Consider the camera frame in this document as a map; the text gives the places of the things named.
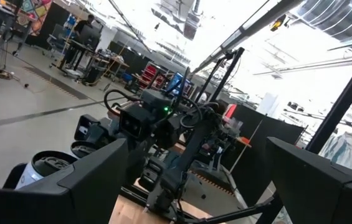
office chair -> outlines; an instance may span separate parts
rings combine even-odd
[[[66,43],[64,38],[66,38],[67,30],[63,26],[58,24],[55,25],[52,34],[47,38],[47,43],[49,44],[50,50],[50,58],[55,58],[55,53],[60,52],[62,54],[62,50],[64,49]]]

black monitor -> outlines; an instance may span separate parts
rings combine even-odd
[[[100,42],[101,33],[95,27],[83,26],[82,32],[78,38],[81,44],[91,47],[92,49],[97,48],[98,43]]]

black cable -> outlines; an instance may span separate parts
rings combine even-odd
[[[127,100],[129,101],[133,101],[133,102],[136,102],[136,101],[140,101],[140,99],[138,98],[134,98],[133,96],[128,96],[126,95],[126,93],[120,91],[120,90],[109,90],[108,92],[105,93],[105,95],[103,96],[103,103],[105,104],[105,107],[111,112],[113,113],[114,115],[116,116],[120,116],[120,113],[113,110],[111,106],[109,106],[108,104],[108,95],[110,93],[119,93],[121,94],[124,98],[126,98]]]
[[[190,103],[196,108],[196,111],[198,112],[199,119],[198,119],[197,122],[195,122],[195,123],[194,123],[193,125],[191,125],[191,126],[185,125],[185,123],[184,123],[184,119],[185,119],[187,116],[189,116],[189,115],[183,116],[183,117],[180,119],[180,125],[181,125],[182,127],[191,129],[191,128],[194,128],[195,125],[198,124],[198,122],[202,121],[202,119],[203,119],[202,111],[201,111],[201,109],[199,108],[199,106],[198,106],[193,100],[191,100],[190,98],[187,98],[187,97],[183,96],[183,99],[186,100],[186,101],[188,101],[188,102],[190,102]]]
[[[112,107],[116,107],[116,106],[121,107],[121,105],[119,103],[113,103],[112,104]]]
[[[178,207],[179,207],[180,212],[181,212],[181,218],[182,218],[181,222],[182,223],[185,222],[185,216],[184,216],[183,206],[181,205],[181,197],[183,196],[184,188],[186,187],[187,178],[188,178],[188,174],[185,173],[185,172],[182,172],[181,173],[181,186],[183,186],[183,187],[181,187],[181,189],[180,189],[180,191],[178,193],[178,197],[177,197],[177,203],[178,203]]]
[[[208,103],[205,103],[203,106],[217,106],[217,108],[219,108],[219,104],[217,102],[208,102]]]

colorful poster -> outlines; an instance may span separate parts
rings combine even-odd
[[[30,35],[39,35],[43,26],[45,17],[51,7],[52,0],[24,0],[22,10],[29,14],[29,17],[35,18],[36,21],[32,24]],[[29,20],[19,16],[18,23],[24,27],[27,26]]]

gray floor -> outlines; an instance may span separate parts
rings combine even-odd
[[[12,52],[15,47],[14,44],[9,44],[8,51]],[[75,83],[56,68],[49,68],[52,60],[43,56],[41,50],[32,47],[24,47],[18,57],[8,54],[6,64],[7,70],[21,79],[20,83],[15,80],[0,80],[0,187],[13,166],[28,161],[35,153],[44,150],[67,152],[81,115],[90,114],[102,118],[107,113],[102,104],[95,104],[52,114],[39,114],[102,101],[104,92],[100,89],[110,81],[104,78],[93,87]],[[28,72],[25,67],[37,67],[88,98],[78,100]],[[28,89],[23,87],[25,83],[29,84]],[[122,89],[116,84],[112,84],[111,88]],[[110,98],[117,97],[120,95],[113,94]],[[33,116],[27,119],[24,117],[30,114]],[[207,199],[200,199],[194,190],[188,190],[184,199],[212,215],[238,209],[233,196],[207,183],[204,183],[204,188]],[[238,220],[233,223],[246,222]]]

